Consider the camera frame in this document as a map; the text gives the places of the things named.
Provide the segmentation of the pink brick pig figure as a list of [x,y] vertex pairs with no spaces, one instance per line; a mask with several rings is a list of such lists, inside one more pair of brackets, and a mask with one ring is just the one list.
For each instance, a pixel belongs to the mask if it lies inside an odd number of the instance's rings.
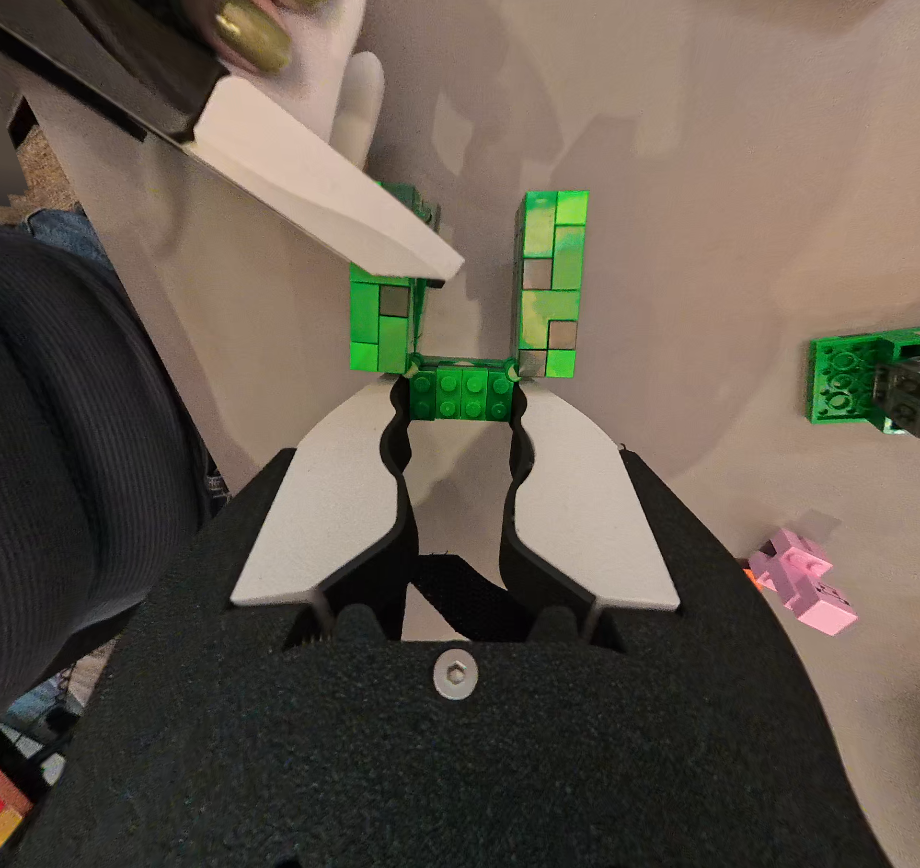
[[765,589],[776,593],[795,618],[830,636],[858,621],[853,605],[827,583],[834,567],[822,546],[791,529],[781,528],[746,560]]

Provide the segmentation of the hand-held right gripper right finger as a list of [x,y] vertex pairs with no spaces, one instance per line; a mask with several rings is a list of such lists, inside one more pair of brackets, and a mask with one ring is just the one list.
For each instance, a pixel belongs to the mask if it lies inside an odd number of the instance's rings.
[[514,392],[500,576],[533,618],[562,607],[591,638],[607,609],[681,601],[620,445],[536,380]]

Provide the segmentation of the person's left forearm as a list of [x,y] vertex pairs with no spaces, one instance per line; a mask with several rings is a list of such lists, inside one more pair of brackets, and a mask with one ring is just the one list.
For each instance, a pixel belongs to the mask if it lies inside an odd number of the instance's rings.
[[206,452],[118,277],[1,251],[2,711],[109,639],[208,519]]

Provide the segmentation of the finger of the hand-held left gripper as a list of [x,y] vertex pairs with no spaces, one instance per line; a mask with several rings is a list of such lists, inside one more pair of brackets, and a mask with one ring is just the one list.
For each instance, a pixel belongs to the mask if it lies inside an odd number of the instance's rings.
[[248,80],[216,82],[183,149],[340,258],[379,276],[453,279],[459,253]]

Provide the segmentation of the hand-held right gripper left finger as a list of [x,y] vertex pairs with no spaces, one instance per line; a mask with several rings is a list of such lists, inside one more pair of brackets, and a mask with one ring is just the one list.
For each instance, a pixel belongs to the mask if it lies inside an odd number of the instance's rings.
[[236,581],[236,608],[302,605],[329,628],[359,604],[400,640],[419,530],[405,471],[409,386],[384,374],[294,449]]

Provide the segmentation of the grey black build green baseplate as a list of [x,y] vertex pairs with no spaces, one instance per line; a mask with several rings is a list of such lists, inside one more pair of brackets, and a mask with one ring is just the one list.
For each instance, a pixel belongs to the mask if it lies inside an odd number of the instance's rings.
[[812,340],[806,418],[918,437],[918,353],[918,327]]

